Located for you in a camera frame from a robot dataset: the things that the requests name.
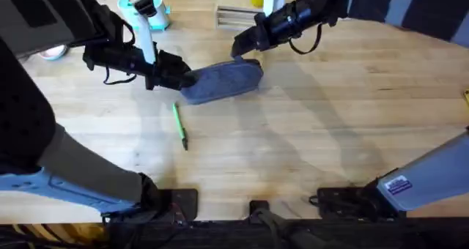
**wooden tabletop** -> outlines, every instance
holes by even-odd
[[[98,0],[117,10],[117,0]],[[173,23],[154,33],[158,47],[193,68],[229,61],[236,31],[214,29],[216,0],[164,0]],[[295,42],[310,48],[315,29]],[[469,51],[391,26],[340,21],[325,26],[317,51],[283,45],[246,58],[261,61],[259,90],[204,105],[179,92],[146,91],[144,80],[105,86],[83,48],[56,62],[24,65],[58,123],[85,146],[161,188],[199,190],[199,220],[238,220],[248,202],[267,199],[286,218],[316,218],[306,199],[319,186],[364,185],[460,134],[469,122]],[[111,78],[125,78],[111,71]],[[182,148],[171,104],[190,137]],[[99,221],[92,208],[25,193],[0,193],[0,223]],[[469,216],[469,196],[412,216]]]

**teal object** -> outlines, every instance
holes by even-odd
[[[187,133],[185,132],[185,128],[182,126],[181,123],[181,118],[179,116],[179,106],[177,105],[177,103],[173,103],[173,114],[174,118],[176,119],[177,129],[179,131],[179,137],[181,137],[182,146],[184,147],[185,151],[188,151],[188,137]]]
[[[165,31],[171,21],[169,20],[169,14],[171,13],[171,7],[165,6],[163,0],[153,0],[153,5],[157,10],[157,14],[148,18],[150,30],[161,30]],[[124,15],[125,20],[135,29],[139,29],[139,22],[137,19],[137,10],[133,7],[130,0],[119,0],[119,10]]]

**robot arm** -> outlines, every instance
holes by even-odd
[[[309,27],[338,18],[377,21],[469,47],[467,0],[295,0],[234,38],[232,56],[290,42]],[[317,39],[311,50],[319,44]],[[310,202],[323,218],[398,218],[406,211],[469,192],[469,134],[450,140],[366,187],[320,188]]]
[[[17,190],[94,207],[103,217],[147,222],[164,217],[174,197],[186,219],[196,215],[196,190],[159,190],[144,174],[126,171],[75,141],[56,123],[48,101],[15,58],[57,45],[85,46],[84,61],[143,75],[147,89],[191,83],[178,56],[144,52],[123,42],[132,29],[95,0],[0,0],[0,190]]]
[[[295,0],[268,17],[256,15],[256,25],[234,38],[232,56],[291,45],[291,39],[305,29],[318,25],[320,30],[325,23],[335,26],[338,18],[347,17],[388,23],[469,47],[468,11],[467,0]]]

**label sticker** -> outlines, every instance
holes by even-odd
[[[407,180],[405,176],[398,176],[397,178],[386,182],[384,186],[390,194],[396,195],[397,193],[401,193],[404,190],[410,189],[412,187],[412,184],[410,183],[410,181]]]

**black mat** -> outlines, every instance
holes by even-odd
[[[295,228],[357,248],[469,248],[469,218],[407,219],[401,223],[298,220]],[[246,221],[193,222],[186,227],[119,225],[110,226],[109,231],[112,248],[124,248],[132,236],[132,248],[273,248],[267,227]]]

